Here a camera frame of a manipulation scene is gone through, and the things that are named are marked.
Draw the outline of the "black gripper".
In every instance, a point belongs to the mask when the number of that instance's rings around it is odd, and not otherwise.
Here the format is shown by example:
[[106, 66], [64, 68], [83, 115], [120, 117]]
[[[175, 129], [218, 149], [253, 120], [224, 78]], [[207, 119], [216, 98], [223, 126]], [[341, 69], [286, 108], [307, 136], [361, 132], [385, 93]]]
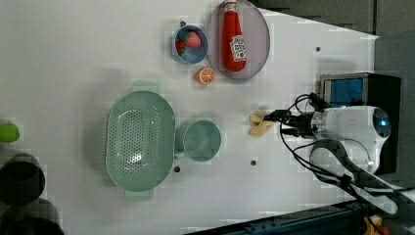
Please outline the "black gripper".
[[311, 126], [312, 113], [294, 116], [289, 110], [275, 110], [265, 115], [263, 119], [267, 121], [281, 121], [282, 124], [287, 125], [287, 128], [282, 129], [282, 133], [285, 135], [295, 137], [314, 136], [313, 127]]

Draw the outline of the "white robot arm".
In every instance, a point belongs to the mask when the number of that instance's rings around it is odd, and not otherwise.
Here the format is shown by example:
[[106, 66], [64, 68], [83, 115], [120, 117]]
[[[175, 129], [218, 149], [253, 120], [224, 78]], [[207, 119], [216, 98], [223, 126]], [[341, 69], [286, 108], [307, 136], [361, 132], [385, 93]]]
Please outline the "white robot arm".
[[263, 118], [284, 124], [281, 134], [311, 138], [307, 159], [291, 153], [320, 181], [345, 191], [388, 215], [414, 211], [414, 190], [401, 188], [375, 175], [382, 149], [392, 135], [383, 110], [371, 106], [326, 108], [294, 116], [276, 110]]

